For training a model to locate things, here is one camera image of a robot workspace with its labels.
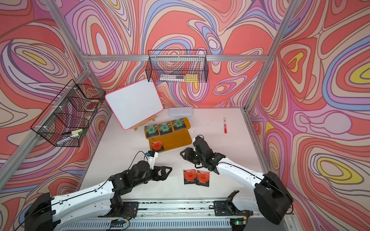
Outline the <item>green tea bag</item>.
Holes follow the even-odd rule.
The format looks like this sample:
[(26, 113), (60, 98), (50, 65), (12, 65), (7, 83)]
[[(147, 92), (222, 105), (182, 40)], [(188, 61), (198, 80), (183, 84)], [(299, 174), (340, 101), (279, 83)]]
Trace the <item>green tea bag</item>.
[(160, 134), (157, 125), (145, 126), (144, 130), (145, 130), (145, 137), (146, 138), (155, 137), (155, 136), (158, 136)]
[(161, 136), (170, 134), (173, 132), (171, 122), (164, 122), (158, 125), (159, 133)]
[(186, 124), (183, 118), (172, 120), (174, 131), (179, 131), (186, 128)]

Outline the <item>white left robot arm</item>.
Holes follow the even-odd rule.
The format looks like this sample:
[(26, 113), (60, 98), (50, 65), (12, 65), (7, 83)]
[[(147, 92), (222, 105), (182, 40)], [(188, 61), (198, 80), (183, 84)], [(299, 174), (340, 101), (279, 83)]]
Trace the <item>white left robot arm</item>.
[(164, 181), (171, 167), (151, 166), (139, 161), (132, 168), (110, 176), (105, 182), (85, 190), (58, 196), (44, 193), (24, 215), (26, 231), (58, 231), (65, 226), (94, 217), (134, 217), (121, 196), (149, 181)]

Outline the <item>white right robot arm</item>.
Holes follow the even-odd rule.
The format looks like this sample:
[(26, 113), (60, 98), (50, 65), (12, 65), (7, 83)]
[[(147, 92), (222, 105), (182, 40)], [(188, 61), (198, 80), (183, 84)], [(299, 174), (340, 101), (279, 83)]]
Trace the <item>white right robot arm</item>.
[(224, 154), (214, 152), (201, 135), (193, 140), (193, 147), (180, 152), (180, 156), (195, 167), (228, 177), (253, 191), (254, 199), (241, 198), (236, 204), (231, 203), (239, 211), (257, 209), (268, 221), (279, 225), (293, 208), (293, 197), (277, 174), (256, 172), (233, 162)]

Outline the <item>red tea bag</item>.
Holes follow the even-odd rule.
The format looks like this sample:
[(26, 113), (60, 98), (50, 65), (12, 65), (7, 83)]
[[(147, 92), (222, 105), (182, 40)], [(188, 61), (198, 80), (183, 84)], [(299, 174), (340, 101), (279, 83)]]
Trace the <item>red tea bag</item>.
[(197, 172), (194, 169), (183, 170), (184, 184), (196, 184)]
[(164, 145), (162, 141), (154, 141), (151, 143), (151, 150), (155, 152), (162, 152), (164, 151)]
[(209, 187), (210, 172), (197, 170), (196, 185)]

